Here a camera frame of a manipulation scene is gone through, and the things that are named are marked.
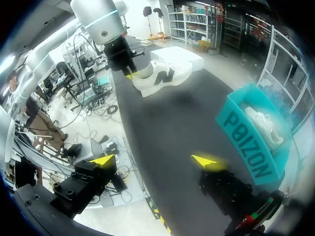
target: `screw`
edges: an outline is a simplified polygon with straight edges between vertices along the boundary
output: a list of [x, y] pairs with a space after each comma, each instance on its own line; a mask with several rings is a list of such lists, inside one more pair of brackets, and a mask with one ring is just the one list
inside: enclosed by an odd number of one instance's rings
[[76, 178], [76, 177], [77, 177], [77, 173], [71, 172], [71, 177], [72, 177], [72, 178]]
[[74, 192], [73, 192], [71, 189], [69, 189], [69, 190], [67, 191], [67, 196], [68, 196], [70, 199], [72, 199], [72, 198], [73, 198], [73, 195], [74, 195]]
[[61, 189], [61, 186], [60, 186], [59, 183], [54, 183], [54, 184], [53, 184], [53, 187], [54, 187], [55, 189]]
[[35, 200], [38, 200], [38, 199], [40, 199], [40, 196], [39, 196], [38, 194], [35, 194], [35, 195], [34, 195], [34, 199], [35, 199]]
[[103, 31], [103, 32], [101, 33], [101, 35], [102, 35], [103, 37], [106, 37], [106, 36], [108, 35], [108, 32], [107, 32], [107, 31]]
[[25, 206], [29, 207], [30, 205], [32, 205], [32, 202], [31, 202], [30, 200], [27, 200], [27, 201], [25, 202]]

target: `wall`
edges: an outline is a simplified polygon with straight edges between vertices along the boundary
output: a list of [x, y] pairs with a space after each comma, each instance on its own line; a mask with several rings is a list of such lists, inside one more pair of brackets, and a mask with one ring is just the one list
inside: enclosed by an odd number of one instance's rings
[[[128, 6], [128, 12], [126, 13], [127, 26], [130, 28], [127, 30], [128, 35], [136, 37], [138, 39], [147, 39], [150, 36], [150, 29], [148, 26], [147, 17], [143, 16], [143, 8], [150, 6], [152, 14], [149, 16], [152, 34], [157, 35], [160, 32], [158, 23], [158, 14], [153, 12], [153, 9], [161, 8], [158, 0], [125, 0]], [[163, 21], [161, 20], [162, 31], [164, 31]]]
[[171, 35], [170, 28], [169, 28], [169, 18], [167, 9], [169, 12], [174, 12], [174, 4], [173, 0], [159, 0], [159, 4], [161, 6], [161, 11], [163, 13], [163, 24], [164, 24], [164, 33], [168, 36]]

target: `metal frame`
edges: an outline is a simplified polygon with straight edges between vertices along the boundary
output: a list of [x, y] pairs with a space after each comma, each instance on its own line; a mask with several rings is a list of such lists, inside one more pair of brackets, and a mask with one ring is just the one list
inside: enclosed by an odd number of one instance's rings
[[[281, 32], [279, 32], [278, 30], [276, 30], [274, 28], [273, 25], [271, 25], [271, 37], [270, 37], [270, 46], [269, 46], [269, 51], [268, 51], [268, 55], [267, 55], [267, 59], [266, 59], [266, 62], [265, 62], [265, 65], [261, 71], [261, 74], [260, 74], [260, 77], [259, 77], [259, 80], [257, 82], [257, 86], [259, 86], [261, 84], [261, 81], [262, 81], [262, 78], [265, 76], [265, 74], [268, 74], [269, 76], [271, 76], [281, 87], [282, 89], [286, 92], [286, 94], [290, 97], [290, 99], [292, 100], [293, 102], [293, 105], [292, 107], [290, 108], [290, 113], [292, 114], [293, 111], [295, 110], [295, 108], [297, 107], [297, 105], [299, 104], [299, 102], [301, 101], [302, 99], [302, 96], [304, 95], [305, 93], [305, 90], [307, 89], [307, 84], [308, 84], [308, 80], [309, 80], [309, 73], [307, 72], [307, 70], [305, 69], [305, 67], [303, 66], [303, 64], [294, 56], [292, 55], [283, 45], [281, 45], [278, 41], [276, 41], [276, 35], [279, 35], [281, 36], [282, 38], [284, 38], [287, 42], [290, 43], [290, 45], [292, 45], [294, 47], [294, 49], [296, 49], [300, 54], [301, 56], [303, 55], [301, 53], [301, 51], [297, 48], [297, 46], [291, 42], [287, 37], [285, 37]], [[279, 48], [281, 48], [286, 54], [288, 54], [292, 59], [293, 61], [302, 69], [302, 71], [305, 73], [306, 75], [306, 81], [300, 91], [300, 94], [298, 96], [298, 98], [296, 100], [293, 99], [293, 97], [291, 96], [291, 94], [287, 91], [287, 89], [285, 88], [285, 85], [289, 79], [289, 76], [291, 74], [291, 71], [292, 71], [292, 65], [290, 67], [290, 71], [289, 71], [289, 74], [284, 82], [284, 84], [282, 85], [278, 80], [277, 78], [275, 78], [271, 72], [267, 69], [269, 63], [270, 63], [270, 58], [271, 58], [271, 55], [272, 55], [272, 52], [275, 48], [275, 45], [277, 45]], [[310, 112], [313, 110], [314, 108], [314, 98], [312, 96], [312, 94], [310, 93], [311, 95], [311, 98], [313, 99], [313, 105], [312, 107], [310, 108], [308, 114], [304, 117], [304, 119], [298, 124], [298, 126], [292, 131], [292, 133], [296, 132], [298, 130], [298, 128], [305, 122], [306, 118], [309, 116]]]
[[[170, 28], [170, 37], [171, 39], [178, 39], [178, 40], [181, 40], [181, 41], [184, 41], [185, 42], [185, 45], [187, 46], [187, 42], [188, 42], [188, 37], [191, 36], [192, 32], [196, 32], [196, 33], [200, 33], [200, 34], [203, 34], [206, 36], [206, 40], [208, 40], [209, 38], [209, 27], [211, 27], [211, 33], [212, 33], [212, 28], [213, 28], [213, 24], [210, 23], [209, 24], [209, 18], [207, 14], [200, 14], [200, 13], [184, 13], [184, 12], [169, 12], [168, 11], [168, 8], [166, 9], [167, 10], [167, 14], [168, 14], [168, 24], [169, 24], [169, 28]], [[170, 19], [170, 15], [177, 15], [177, 14], [182, 14], [183, 15], [183, 18], [184, 20], [183, 21], [178, 21], [178, 20], [171, 20]], [[198, 16], [205, 16], [206, 17], [206, 23], [200, 23], [200, 22], [191, 22], [191, 21], [187, 21], [186, 20], [186, 16], [187, 15], [198, 15]], [[182, 22], [184, 23], [184, 29], [181, 29], [181, 28], [171, 28], [171, 23], [170, 22]], [[203, 26], [206, 26], [206, 32], [198, 32], [197, 30], [192, 30], [192, 29], [187, 29], [187, 23], [193, 23], [193, 24], [198, 24], [198, 25], [203, 25]], [[184, 31], [184, 34], [185, 34], [185, 37], [184, 39], [183, 38], [179, 38], [177, 36], [173, 36], [172, 35], [172, 30], [180, 30], [180, 31]], [[217, 25], [217, 20], [216, 20], [216, 33], [215, 33], [215, 36], [216, 36], [216, 40], [215, 40], [215, 47], [217, 45], [217, 33], [218, 33], [218, 25]]]

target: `teal box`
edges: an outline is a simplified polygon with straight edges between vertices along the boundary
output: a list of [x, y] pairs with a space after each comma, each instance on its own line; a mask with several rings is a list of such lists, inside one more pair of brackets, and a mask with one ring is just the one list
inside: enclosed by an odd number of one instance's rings
[[[251, 106], [269, 114], [277, 133], [283, 137], [278, 149], [270, 151], [254, 124], [241, 109]], [[255, 185], [281, 179], [292, 142], [291, 131], [276, 107], [264, 93], [250, 83], [229, 94], [216, 122], [227, 134], [244, 161]]]

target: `shoe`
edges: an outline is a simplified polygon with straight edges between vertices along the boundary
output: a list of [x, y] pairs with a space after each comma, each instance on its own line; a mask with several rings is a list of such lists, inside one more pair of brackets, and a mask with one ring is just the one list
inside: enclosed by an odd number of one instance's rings
[[163, 87], [178, 86], [192, 73], [192, 63], [166, 63], [152, 60], [149, 66], [131, 75], [133, 86], [143, 97], [147, 97]]
[[270, 151], [276, 150], [283, 143], [284, 139], [278, 135], [270, 115], [257, 112], [252, 107], [245, 108], [245, 114], [257, 128]]
[[63, 141], [66, 140], [68, 137], [69, 137], [68, 134], [64, 134], [64, 139], [63, 139]]

